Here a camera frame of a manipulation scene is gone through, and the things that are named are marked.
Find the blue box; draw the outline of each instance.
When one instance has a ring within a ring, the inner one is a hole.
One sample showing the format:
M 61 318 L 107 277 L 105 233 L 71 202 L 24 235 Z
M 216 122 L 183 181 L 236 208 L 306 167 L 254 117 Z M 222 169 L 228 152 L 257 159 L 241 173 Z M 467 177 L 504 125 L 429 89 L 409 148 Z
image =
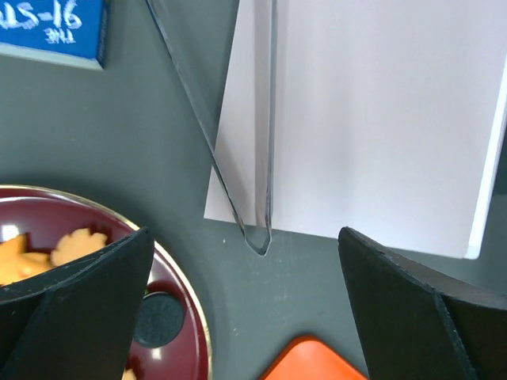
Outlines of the blue box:
M 0 54 L 102 69 L 109 0 L 0 2 Z

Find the transparent plastic sheet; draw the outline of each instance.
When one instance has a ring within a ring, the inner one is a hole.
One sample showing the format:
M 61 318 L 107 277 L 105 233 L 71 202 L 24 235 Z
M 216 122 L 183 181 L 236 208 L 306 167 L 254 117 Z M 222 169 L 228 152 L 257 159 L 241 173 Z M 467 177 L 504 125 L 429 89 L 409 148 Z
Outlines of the transparent plastic sheet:
M 257 246 L 250 239 L 243 218 L 238 212 L 237 203 L 234 201 L 234 195 L 231 194 L 227 183 L 223 178 L 220 164 L 215 156 L 215 148 L 208 131 L 216 129 L 212 115 L 204 102 L 204 99 L 199 91 L 199 86 L 196 83 L 195 77 L 190 70 L 190 65 L 185 59 L 185 54 L 181 48 L 178 37 L 170 32 L 170 25 L 173 24 L 172 14 L 167 8 L 167 0 L 146 0 L 148 8 L 157 25 L 157 29 L 166 45 L 167 51 L 171 60 L 176 68 L 177 74 L 181 80 L 181 84 L 185 89 L 189 103 L 192 106 L 196 119 L 198 121 L 200 131 L 206 140 L 208 150 L 212 156 L 212 165 L 215 170 L 216 176 L 219 180 L 222 189 L 227 196 L 229 204 L 231 205 L 234 220 L 245 238 L 246 244 L 258 255 L 264 256 L 268 251 L 273 239 L 272 232 L 272 216 L 273 216 L 273 168 L 274 168 L 274 138 L 275 138 L 275 111 L 276 111 L 276 52 L 277 52 L 277 37 L 278 37 L 278 14 L 277 14 L 277 0 L 271 0 L 271 25 L 270 28 L 270 62 L 269 62 L 269 125 L 268 125 L 268 168 L 267 168 L 267 181 L 265 192 L 265 240 L 262 246 Z

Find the black circle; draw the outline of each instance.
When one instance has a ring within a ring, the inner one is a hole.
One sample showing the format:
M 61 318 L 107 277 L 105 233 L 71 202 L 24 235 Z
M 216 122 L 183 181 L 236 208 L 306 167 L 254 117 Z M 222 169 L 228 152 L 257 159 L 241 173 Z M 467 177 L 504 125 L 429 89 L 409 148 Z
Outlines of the black circle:
M 171 294 L 156 292 L 144 297 L 134 341 L 146 348 L 159 348 L 176 338 L 183 328 L 185 311 L 180 301 Z

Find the gold rim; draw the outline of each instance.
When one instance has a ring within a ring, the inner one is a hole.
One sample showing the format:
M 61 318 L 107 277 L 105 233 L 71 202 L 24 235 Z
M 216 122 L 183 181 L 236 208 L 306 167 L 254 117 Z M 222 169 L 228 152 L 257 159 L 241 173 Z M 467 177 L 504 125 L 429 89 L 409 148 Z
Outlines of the gold rim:
M 125 218 L 122 214 L 117 213 L 114 210 L 111 210 L 110 208 L 101 205 L 100 203 L 94 202 L 90 199 L 87 199 L 83 196 L 76 196 L 75 194 L 69 193 L 69 192 L 62 192 L 60 190 L 55 190 L 54 188 L 44 188 L 40 186 L 31 186 L 31 185 L 24 185 L 24 184 L 0 184 L 0 189 L 20 189 L 20 190 L 35 190 L 39 192 L 50 192 L 53 194 L 56 194 L 57 196 L 63 196 L 66 198 L 71 198 L 74 200 L 77 200 L 78 202 L 88 204 L 91 207 L 97 208 L 98 210 L 101 210 L 107 214 L 110 214 L 111 216 L 119 219 L 121 222 L 125 223 L 128 227 L 132 228 L 133 230 L 138 230 L 139 226 L 137 226 L 134 222 L 131 220 Z M 172 256 L 157 242 L 154 243 L 155 249 L 162 254 L 163 257 L 166 258 L 166 260 L 171 265 L 172 269 L 176 272 L 177 276 L 179 277 L 180 281 L 183 283 L 184 287 L 186 288 L 187 292 L 189 293 L 190 298 L 193 300 L 193 304 L 196 307 L 197 314 L 199 315 L 200 322 L 203 327 L 204 331 L 204 339 L 206 340 L 206 348 L 208 350 L 208 380 L 212 380 L 212 339 L 209 332 L 209 326 L 208 322 L 206 321 L 206 316 L 204 315 L 204 310 L 199 302 L 199 299 L 197 297 L 196 292 L 193 290 L 192 285 L 189 282 L 189 279 L 187 279 L 186 275 L 183 273 L 181 268 L 176 264 L 176 261 L 172 258 Z

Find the bowl rim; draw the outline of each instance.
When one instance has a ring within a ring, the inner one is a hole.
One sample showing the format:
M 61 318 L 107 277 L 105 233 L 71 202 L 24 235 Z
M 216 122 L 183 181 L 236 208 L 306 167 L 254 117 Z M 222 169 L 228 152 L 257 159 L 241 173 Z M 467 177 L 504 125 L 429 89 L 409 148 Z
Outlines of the bowl rim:
M 45 188 L 43 186 L 34 186 L 30 184 L 0 184 L 0 190 L 31 190 L 35 192 L 49 192 L 51 194 L 54 194 L 56 196 L 61 196 L 63 198 L 71 199 L 77 203 L 84 203 L 86 206 L 95 208 L 99 211 L 103 211 L 104 213 L 112 216 L 113 218 L 116 218 L 120 220 L 122 223 L 127 225 L 129 228 L 131 228 L 134 231 L 139 230 L 139 226 L 135 224 L 130 219 L 124 217 L 119 212 L 114 211 L 113 209 L 104 206 L 103 204 L 100 204 L 98 202 L 95 202 L 91 199 L 85 198 L 84 196 L 78 196 L 76 194 L 73 194 L 71 192 L 64 192 L 61 190 L 57 190 L 54 188 Z M 154 248 L 157 252 L 159 252 L 170 264 L 171 268 L 176 272 L 176 275 L 178 276 L 179 280 L 183 283 L 183 286 L 189 293 L 189 297 L 192 299 L 194 306 L 196 307 L 197 315 L 199 316 L 200 323 L 202 324 L 202 328 L 204 331 L 204 340 L 206 341 L 206 348 L 208 351 L 208 380 L 212 380 L 212 339 L 211 334 L 209 331 L 209 325 L 208 320 L 206 319 L 206 316 L 204 314 L 204 309 L 202 305 L 199 302 L 199 299 L 197 297 L 196 292 L 194 291 L 192 285 L 190 284 L 189 279 L 187 279 L 187 276 L 179 265 L 174 261 L 174 258 L 167 252 L 157 241 L 154 242 Z

